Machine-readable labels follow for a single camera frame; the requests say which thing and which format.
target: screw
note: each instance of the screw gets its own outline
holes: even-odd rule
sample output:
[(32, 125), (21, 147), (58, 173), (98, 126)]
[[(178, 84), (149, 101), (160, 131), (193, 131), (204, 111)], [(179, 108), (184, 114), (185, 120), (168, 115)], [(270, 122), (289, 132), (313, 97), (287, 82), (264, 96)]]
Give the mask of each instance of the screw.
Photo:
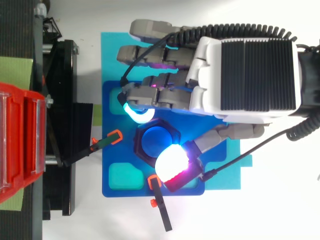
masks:
[(44, 19), (47, 16), (47, 7), (44, 3), (38, 3), (34, 9), (34, 16), (39, 19)]
[(45, 98), (46, 107), (49, 109), (51, 105), (54, 104), (54, 100), (51, 98), (50, 94)]
[(80, 48), (78, 46), (73, 46), (73, 54), (79, 55), (80, 53)]

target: black clamp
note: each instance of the black clamp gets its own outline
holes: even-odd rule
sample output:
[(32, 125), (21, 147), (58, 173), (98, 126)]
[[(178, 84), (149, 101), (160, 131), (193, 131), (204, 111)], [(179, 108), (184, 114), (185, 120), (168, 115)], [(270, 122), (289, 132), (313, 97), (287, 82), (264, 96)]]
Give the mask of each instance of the black clamp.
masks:
[(161, 189), (160, 189), (161, 181), (157, 175), (151, 175), (148, 178), (148, 183), (149, 183), (150, 189), (153, 190), (154, 197), (155, 197), (155, 199), (151, 199), (151, 201), (150, 201), (151, 206), (153, 208), (155, 208), (155, 207), (159, 208), (162, 222), (164, 225), (164, 229), (166, 232), (169, 232), (172, 230), (172, 226), (171, 226), (171, 222), (170, 222), (169, 215), (167, 212), (164, 197), (163, 197)]

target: coiled cable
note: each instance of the coiled cable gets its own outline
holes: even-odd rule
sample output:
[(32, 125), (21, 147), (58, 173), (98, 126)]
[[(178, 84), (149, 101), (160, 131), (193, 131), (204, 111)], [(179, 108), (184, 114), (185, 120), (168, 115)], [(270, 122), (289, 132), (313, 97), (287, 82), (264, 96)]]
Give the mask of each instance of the coiled cable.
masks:
[[(182, 47), (187, 44), (193, 44), (200, 41), (201, 37), (209, 37), (213, 39), (228, 38), (277, 38), (288, 40), (291, 32), (279, 27), (261, 25), (261, 24), (215, 24), (208, 26), (198, 26), (191, 29), (176, 32), (173, 37), (168, 40), (168, 45), (172, 47)], [(290, 38), (295, 42), (297, 37)]]
[(300, 122), (298, 125), (288, 129), (288, 131), (286, 132), (286, 137), (290, 141), (298, 141), (310, 135), (311, 133), (313, 133), (315, 130), (319, 128), (320, 128), (320, 111), (311, 115), (306, 120)]

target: black heat sink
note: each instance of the black heat sink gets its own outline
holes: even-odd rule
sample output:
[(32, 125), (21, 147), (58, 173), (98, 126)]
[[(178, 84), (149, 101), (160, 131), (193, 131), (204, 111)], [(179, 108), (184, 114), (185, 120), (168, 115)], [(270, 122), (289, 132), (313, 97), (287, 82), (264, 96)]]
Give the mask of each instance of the black heat sink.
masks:
[(221, 110), (295, 110), (292, 41), (223, 42)]

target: orange clamp tip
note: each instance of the orange clamp tip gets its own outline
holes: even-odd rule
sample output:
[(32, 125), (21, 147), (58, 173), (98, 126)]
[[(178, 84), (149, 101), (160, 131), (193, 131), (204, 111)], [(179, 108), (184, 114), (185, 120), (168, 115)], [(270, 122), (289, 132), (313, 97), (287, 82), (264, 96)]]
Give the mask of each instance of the orange clamp tip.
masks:
[(151, 206), (152, 206), (153, 208), (155, 208), (155, 207), (158, 206), (157, 201), (156, 201), (155, 199), (151, 199), (151, 200), (150, 200), (150, 203), (151, 203)]
[(148, 184), (149, 184), (149, 188), (150, 188), (151, 190), (153, 190), (153, 189), (152, 189), (152, 185), (151, 185), (151, 179), (157, 179), (157, 180), (158, 180), (159, 187), (161, 188), (161, 180), (160, 180), (160, 178), (157, 176), (157, 174), (153, 174), (153, 175), (151, 175), (151, 176), (148, 177)]
[(119, 129), (116, 129), (116, 130), (114, 130), (112, 132), (109, 132), (106, 136), (109, 137), (109, 136), (111, 136), (113, 134), (118, 134), (120, 138), (115, 140), (115, 141), (113, 141), (111, 143), (112, 145), (115, 145), (115, 144), (119, 143), (120, 141), (122, 141), (122, 139), (124, 139), (124, 136), (122, 135), (122, 132)]
[(96, 144), (97, 142), (99, 142), (95, 137), (92, 138), (92, 144)]

